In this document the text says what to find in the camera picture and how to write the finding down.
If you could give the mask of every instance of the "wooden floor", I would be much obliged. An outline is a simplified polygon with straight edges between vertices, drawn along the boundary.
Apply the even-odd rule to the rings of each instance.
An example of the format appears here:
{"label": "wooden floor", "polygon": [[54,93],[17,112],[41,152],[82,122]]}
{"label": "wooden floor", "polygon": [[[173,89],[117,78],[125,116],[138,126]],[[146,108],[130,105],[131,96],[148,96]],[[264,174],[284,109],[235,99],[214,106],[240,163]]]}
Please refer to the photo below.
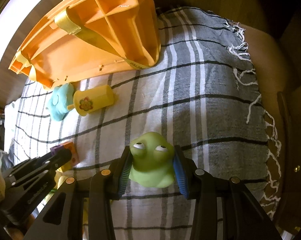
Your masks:
{"label": "wooden floor", "polygon": [[[0,106],[17,99],[22,92],[26,77],[16,75],[8,66],[18,47],[35,24],[62,0],[41,0],[22,22],[11,39],[0,62]],[[222,17],[241,22],[277,37],[285,29],[290,10],[281,14],[281,0],[154,0],[156,7],[187,5],[211,10]]]}

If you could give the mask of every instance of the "orange plastic container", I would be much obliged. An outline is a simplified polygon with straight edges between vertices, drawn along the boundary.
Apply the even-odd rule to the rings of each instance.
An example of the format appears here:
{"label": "orange plastic container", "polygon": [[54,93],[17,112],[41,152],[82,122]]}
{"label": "orange plastic container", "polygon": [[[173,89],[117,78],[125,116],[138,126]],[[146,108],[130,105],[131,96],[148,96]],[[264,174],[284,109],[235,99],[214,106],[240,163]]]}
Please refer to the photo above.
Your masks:
{"label": "orange plastic container", "polygon": [[151,67],[160,48],[153,0],[63,0],[28,34],[9,69],[53,88]]}

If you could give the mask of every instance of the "white stripe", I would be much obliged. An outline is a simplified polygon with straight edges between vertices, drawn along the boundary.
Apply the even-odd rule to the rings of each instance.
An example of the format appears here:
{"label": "white stripe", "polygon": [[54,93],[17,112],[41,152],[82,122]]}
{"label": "white stripe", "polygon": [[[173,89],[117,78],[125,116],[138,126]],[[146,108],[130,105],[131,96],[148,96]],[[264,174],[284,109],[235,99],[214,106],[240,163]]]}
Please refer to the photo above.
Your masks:
{"label": "white stripe", "polygon": [[[172,27],[171,22],[165,17],[165,15],[162,15],[163,20],[167,23],[168,27]],[[168,29],[169,31],[169,43],[173,42],[173,30],[172,28]],[[177,65],[177,54],[175,51],[174,45],[170,45],[169,49],[172,53],[172,66]],[[171,70],[170,74],[170,80],[169,80],[169,92],[168,92],[168,102],[174,101],[174,85],[175,85],[175,75],[176,75],[176,69]],[[169,106],[167,108],[167,141],[170,144],[173,144],[173,106]]]}
{"label": "white stripe", "polygon": [[[174,14],[177,16],[178,20],[182,24],[184,34],[185,34],[185,40],[189,40],[188,30],[187,30],[184,20],[180,17],[180,15],[177,12],[174,12]],[[192,47],[190,41],[187,41],[186,45],[187,45],[189,53],[190,53],[191,63],[195,62],[195,53],[194,53],[194,50],[193,50],[193,47]],[[190,68],[191,68],[190,97],[194,97],[195,96],[196,66],[191,65]],[[196,102],[195,101],[190,102],[190,125],[191,125],[191,128],[190,128],[191,143],[196,143],[197,137],[196,137]],[[197,149],[197,147],[192,149],[192,159],[194,160],[195,164],[198,166],[198,149]]]}
{"label": "white stripe", "polygon": [[[184,10],[180,11],[181,14],[185,17],[186,21],[188,24],[192,24],[191,21],[188,19],[187,15],[185,14]],[[192,30],[192,35],[193,39],[196,39],[196,31],[193,25],[190,25],[191,30]],[[198,50],[198,54],[200,57],[200,61],[204,62],[204,55],[203,51],[200,47],[200,44],[198,41],[194,41],[195,46]],[[200,69],[201,69],[201,80],[200,80],[200,94],[204,95],[205,94],[205,66],[204,63],[200,64]],[[206,99],[201,98],[201,121],[202,121],[202,139],[203,141],[207,140],[207,119],[206,119]],[[203,145],[203,155],[204,155],[204,170],[209,172],[209,147],[208,144]]]}

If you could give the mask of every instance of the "toy eye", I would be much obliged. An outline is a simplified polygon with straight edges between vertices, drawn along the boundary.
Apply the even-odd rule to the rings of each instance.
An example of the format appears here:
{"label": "toy eye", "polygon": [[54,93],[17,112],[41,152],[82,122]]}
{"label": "toy eye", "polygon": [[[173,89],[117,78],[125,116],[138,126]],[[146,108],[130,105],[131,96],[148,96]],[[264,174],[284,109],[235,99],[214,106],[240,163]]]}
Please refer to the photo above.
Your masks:
{"label": "toy eye", "polygon": [[133,147],[137,149],[145,149],[145,145],[143,143],[135,143]]}
{"label": "toy eye", "polygon": [[161,151],[161,152],[168,152],[169,150],[164,145],[158,145],[155,150]]}

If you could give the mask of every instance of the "striped blanket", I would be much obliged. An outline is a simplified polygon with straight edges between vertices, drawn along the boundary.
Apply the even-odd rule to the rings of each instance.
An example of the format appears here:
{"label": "striped blanket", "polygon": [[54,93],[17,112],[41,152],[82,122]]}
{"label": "striped blanket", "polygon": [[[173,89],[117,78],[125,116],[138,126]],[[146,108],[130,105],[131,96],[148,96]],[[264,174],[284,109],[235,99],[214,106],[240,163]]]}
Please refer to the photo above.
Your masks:
{"label": "striped blanket", "polygon": [[[116,94],[111,107],[86,117],[72,110],[55,122],[46,109],[52,92],[28,80],[18,109],[15,163],[73,141],[80,164],[66,174],[85,179],[120,157],[131,140],[157,131],[213,176],[251,180],[247,187],[260,200],[267,176],[264,109],[252,105],[246,123],[258,86],[238,82],[234,70],[240,75],[253,66],[229,52],[243,43],[243,33],[218,15],[190,7],[159,13],[158,25],[162,49],[155,67],[80,82],[80,90],[110,85]],[[241,81],[254,83],[256,76],[245,73]],[[176,183],[159,189],[129,181],[126,194],[111,205],[116,237],[189,239],[194,205]],[[221,237],[221,214],[219,221]]]}

